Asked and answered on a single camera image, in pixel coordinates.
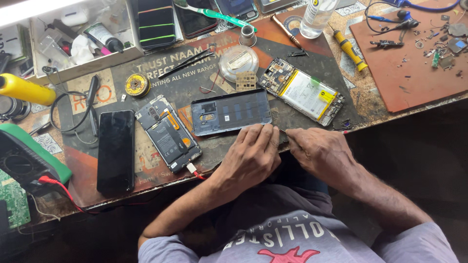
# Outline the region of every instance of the yellow bottle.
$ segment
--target yellow bottle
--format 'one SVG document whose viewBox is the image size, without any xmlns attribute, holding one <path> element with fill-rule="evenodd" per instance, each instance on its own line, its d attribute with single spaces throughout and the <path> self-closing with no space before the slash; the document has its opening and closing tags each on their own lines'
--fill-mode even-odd
<svg viewBox="0 0 468 263">
<path fill-rule="evenodd" d="M 0 74 L 0 95 L 33 102 L 44 106 L 51 105 L 57 95 L 51 88 L 32 83 L 12 74 Z"/>
</svg>

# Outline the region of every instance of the green multimeter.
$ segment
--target green multimeter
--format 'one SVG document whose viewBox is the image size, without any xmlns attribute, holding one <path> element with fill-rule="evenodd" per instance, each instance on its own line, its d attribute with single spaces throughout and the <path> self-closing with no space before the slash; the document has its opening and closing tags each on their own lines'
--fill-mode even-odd
<svg viewBox="0 0 468 263">
<path fill-rule="evenodd" d="M 49 178 L 66 183 L 72 176 L 71 170 L 42 148 L 27 132 L 15 124 L 0 124 L 0 169 L 20 183 L 21 188 L 42 196 L 51 192 L 37 180 Z"/>
</svg>

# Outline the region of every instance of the red bird logo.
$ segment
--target red bird logo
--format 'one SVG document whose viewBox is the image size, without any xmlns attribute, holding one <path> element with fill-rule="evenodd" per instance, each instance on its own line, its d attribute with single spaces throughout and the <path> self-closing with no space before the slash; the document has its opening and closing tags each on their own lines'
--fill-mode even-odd
<svg viewBox="0 0 468 263">
<path fill-rule="evenodd" d="M 297 251 L 299 251 L 299 246 L 288 250 L 284 254 L 275 254 L 268 249 L 261 249 L 257 254 L 271 256 L 273 259 L 270 263 L 305 263 L 311 256 L 320 253 L 320 251 L 308 249 L 299 256 L 297 255 Z"/>
</svg>

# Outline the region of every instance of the green toothbrush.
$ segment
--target green toothbrush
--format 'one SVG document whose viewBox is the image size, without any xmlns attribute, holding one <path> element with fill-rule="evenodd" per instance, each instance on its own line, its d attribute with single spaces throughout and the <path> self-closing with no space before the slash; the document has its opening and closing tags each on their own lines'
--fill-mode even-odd
<svg viewBox="0 0 468 263">
<path fill-rule="evenodd" d="M 204 14 L 204 15 L 206 15 L 208 17 L 220 18 L 220 19 L 229 21 L 229 22 L 233 23 L 234 25 L 238 25 L 240 27 L 250 25 L 247 22 L 244 22 L 242 20 L 227 16 L 227 15 L 222 15 L 220 13 L 214 12 L 213 10 L 191 7 L 191 6 L 189 6 L 189 4 L 187 4 L 187 0 L 173 0 L 173 2 L 174 2 L 174 4 L 176 6 L 178 6 L 180 8 L 187 9 L 187 10 L 192 10 L 194 12 Z"/>
</svg>

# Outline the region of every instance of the cleaner bottle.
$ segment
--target cleaner bottle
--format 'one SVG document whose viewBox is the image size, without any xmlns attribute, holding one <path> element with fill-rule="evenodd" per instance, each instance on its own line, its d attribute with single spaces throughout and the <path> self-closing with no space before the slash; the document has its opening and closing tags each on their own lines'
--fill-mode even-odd
<svg viewBox="0 0 468 263">
<path fill-rule="evenodd" d="M 12 74 L 0 74 L 0 95 L 33 102 L 44 106 L 51 105 L 57 95 L 51 88 L 32 83 Z"/>
<path fill-rule="evenodd" d="M 306 38 L 320 36 L 339 0 L 311 0 L 300 22 L 300 33 Z"/>
<path fill-rule="evenodd" d="M 124 52 L 124 44 L 107 31 L 101 22 L 93 24 L 84 33 L 105 46 L 110 52 Z"/>
</svg>

